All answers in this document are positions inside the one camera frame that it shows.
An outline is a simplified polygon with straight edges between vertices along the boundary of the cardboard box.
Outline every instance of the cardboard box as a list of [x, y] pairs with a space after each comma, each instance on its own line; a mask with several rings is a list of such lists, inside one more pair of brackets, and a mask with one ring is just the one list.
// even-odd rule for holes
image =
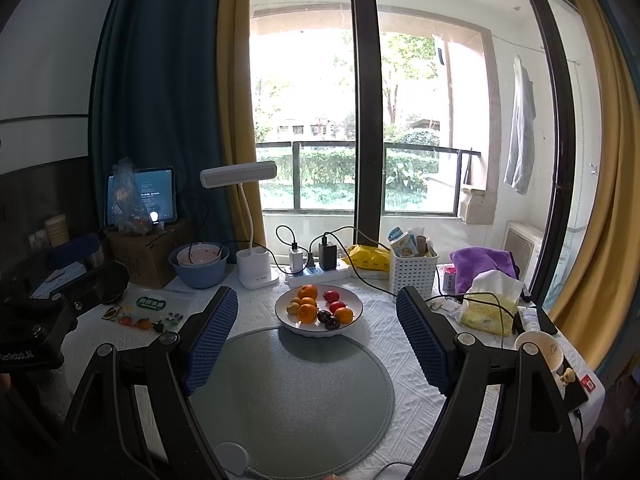
[[163, 288], [175, 277], [169, 254], [176, 247], [193, 241], [191, 221], [180, 220], [165, 226], [164, 231], [146, 236], [125, 236], [107, 232], [115, 260], [129, 271], [129, 281], [151, 288]]

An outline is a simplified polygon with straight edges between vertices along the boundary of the desk lamp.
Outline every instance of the desk lamp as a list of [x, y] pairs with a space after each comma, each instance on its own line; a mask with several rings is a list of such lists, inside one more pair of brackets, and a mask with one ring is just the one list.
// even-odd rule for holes
[[249, 218], [249, 248], [236, 253], [238, 278], [244, 288], [261, 288], [279, 280], [278, 273], [271, 269], [269, 253], [262, 247], [254, 248], [254, 222], [251, 218], [249, 203], [246, 200], [242, 184], [269, 180], [278, 174], [278, 167], [272, 160], [233, 164], [220, 168], [211, 168], [200, 172], [202, 187], [223, 187], [237, 185]]

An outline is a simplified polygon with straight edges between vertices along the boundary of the lamp base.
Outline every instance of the lamp base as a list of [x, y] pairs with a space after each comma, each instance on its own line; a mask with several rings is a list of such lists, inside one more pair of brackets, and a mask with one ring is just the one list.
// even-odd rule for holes
[[238, 278], [244, 288], [254, 289], [272, 285], [280, 275], [271, 268], [269, 253], [262, 247], [242, 249], [236, 253]]

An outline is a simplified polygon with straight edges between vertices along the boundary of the power strip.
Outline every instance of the power strip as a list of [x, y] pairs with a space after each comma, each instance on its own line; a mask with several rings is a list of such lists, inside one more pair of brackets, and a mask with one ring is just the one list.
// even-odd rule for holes
[[333, 270], [322, 270], [320, 266], [305, 267], [294, 275], [285, 274], [284, 281], [290, 287], [302, 286], [307, 283], [325, 283], [333, 280], [343, 280], [351, 277], [351, 267], [344, 261], [338, 260], [337, 267]]

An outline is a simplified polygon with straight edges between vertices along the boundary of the red cherry tomato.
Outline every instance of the red cherry tomato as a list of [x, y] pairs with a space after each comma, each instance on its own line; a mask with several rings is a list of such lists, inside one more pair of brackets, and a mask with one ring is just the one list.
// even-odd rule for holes
[[327, 303], [333, 303], [340, 299], [340, 294], [338, 294], [337, 290], [328, 290], [322, 295], [322, 297]]
[[344, 306], [347, 306], [344, 301], [334, 301], [331, 305], [329, 305], [329, 312], [331, 312], [332, 314], [338, 310], [339, 308], [342, 308]]

